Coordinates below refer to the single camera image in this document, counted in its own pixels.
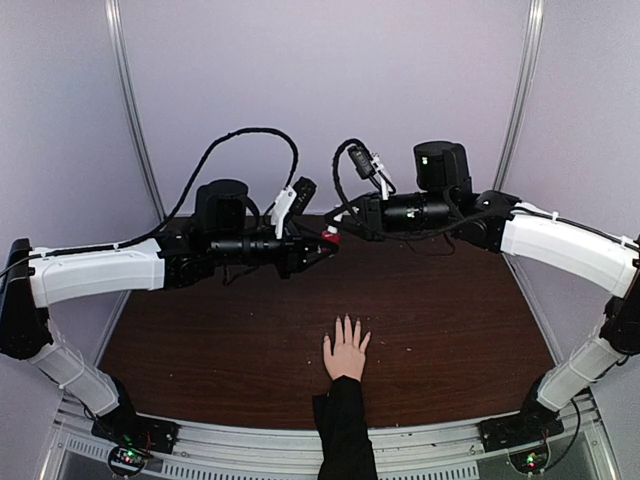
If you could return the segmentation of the red nail polish bottle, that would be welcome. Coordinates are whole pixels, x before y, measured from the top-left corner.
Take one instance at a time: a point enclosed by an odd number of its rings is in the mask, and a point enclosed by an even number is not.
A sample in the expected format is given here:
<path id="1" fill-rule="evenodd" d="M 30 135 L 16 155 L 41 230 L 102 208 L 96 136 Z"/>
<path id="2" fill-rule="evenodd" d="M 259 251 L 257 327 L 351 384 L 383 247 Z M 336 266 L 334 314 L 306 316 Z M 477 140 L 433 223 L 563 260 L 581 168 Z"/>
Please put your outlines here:
<path id="1" fill-rule="evenodd" d="M 332 245 L 339 246 L 341 242 L 341 235 L 339 232 L 325 230 L 322 232 L 322 239 L 330 242 Z"/>

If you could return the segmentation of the mannequin hand with long nails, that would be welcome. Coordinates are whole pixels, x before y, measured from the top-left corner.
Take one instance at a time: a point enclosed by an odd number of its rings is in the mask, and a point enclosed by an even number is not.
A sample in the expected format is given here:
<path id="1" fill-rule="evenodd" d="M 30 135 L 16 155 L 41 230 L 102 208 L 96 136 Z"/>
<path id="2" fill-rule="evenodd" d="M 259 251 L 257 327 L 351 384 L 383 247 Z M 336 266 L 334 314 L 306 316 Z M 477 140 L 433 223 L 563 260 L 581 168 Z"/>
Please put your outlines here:
<path id="1" fill-rule="evenodd" d="M 323 362 L 332 380 L 347 377 L 360 382 L 366 364 L 366 351 L 371 333 L 362 334 L 360 320 L 352 321 L 348 314 L 337 317 L 334 337 L 323 338 Z"/>

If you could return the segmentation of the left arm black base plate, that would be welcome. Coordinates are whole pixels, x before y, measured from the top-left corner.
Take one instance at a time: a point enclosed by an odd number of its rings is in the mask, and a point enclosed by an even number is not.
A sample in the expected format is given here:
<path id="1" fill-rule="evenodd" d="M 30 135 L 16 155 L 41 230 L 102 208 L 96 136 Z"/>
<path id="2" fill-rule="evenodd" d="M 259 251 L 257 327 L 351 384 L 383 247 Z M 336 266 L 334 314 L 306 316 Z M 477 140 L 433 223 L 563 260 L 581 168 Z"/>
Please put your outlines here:
<path id="1" fill-rule="evenodd" d="M 179 426 L 167 420 L 146 417 L 137 413 L 115 412 L 93 421 L 91 434 L 143 453 L 171 454 L 177 440 Z"/>

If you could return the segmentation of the black sleeved forearm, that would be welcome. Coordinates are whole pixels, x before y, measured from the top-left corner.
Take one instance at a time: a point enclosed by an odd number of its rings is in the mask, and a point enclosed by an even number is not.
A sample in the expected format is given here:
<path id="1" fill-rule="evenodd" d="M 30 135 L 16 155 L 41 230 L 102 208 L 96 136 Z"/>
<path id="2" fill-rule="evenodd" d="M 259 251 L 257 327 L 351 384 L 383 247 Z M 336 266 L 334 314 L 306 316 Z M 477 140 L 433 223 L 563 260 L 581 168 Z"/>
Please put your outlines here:
<path id="1" fill-rule="evenodd" d="M 312 407 L 323 452 L 318 479 L 376 480 L 361 383 L 342 376 L 327 394 L 312 398 Z"/>

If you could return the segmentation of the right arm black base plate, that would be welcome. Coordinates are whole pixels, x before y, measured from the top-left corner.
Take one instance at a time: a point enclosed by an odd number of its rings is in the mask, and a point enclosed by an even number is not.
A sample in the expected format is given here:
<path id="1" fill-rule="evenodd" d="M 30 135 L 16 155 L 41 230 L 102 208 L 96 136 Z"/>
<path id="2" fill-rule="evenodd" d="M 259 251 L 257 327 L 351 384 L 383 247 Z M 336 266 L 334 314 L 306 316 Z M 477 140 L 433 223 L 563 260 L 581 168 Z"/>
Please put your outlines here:
<path id="1" fill-rule="evenodd" d="M 543 442 L 548 436 L 563 433 L 564 426 L 555 414 L 519 412 L 483 420 L 479 431 L 484 451 L 493 452 Z"/>

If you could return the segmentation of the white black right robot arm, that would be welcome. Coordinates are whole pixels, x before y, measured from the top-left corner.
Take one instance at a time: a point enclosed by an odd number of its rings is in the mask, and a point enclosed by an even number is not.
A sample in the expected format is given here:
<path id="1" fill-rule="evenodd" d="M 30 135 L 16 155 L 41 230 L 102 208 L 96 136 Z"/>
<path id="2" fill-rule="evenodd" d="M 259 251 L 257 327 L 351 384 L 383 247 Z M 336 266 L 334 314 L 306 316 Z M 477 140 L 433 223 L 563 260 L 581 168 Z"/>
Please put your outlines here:
<path id="1" fill-rule="evenodd" d="M 524 257 L 581 277 L 611 298 L 585 343 L 532 387 L 513 419 L 519 440 L 535 440 L 551 416 L 614 365 L 639 352 L 639 244 L 541 210 L 496 190 L 476 193 L 460 143 L 413 148 L 418 192 L 400 194 L 379 157 L 347 139 L 331 162 L 339 207 L 327 223 L 366 241 L 450 235 L 485 251 Z"/>

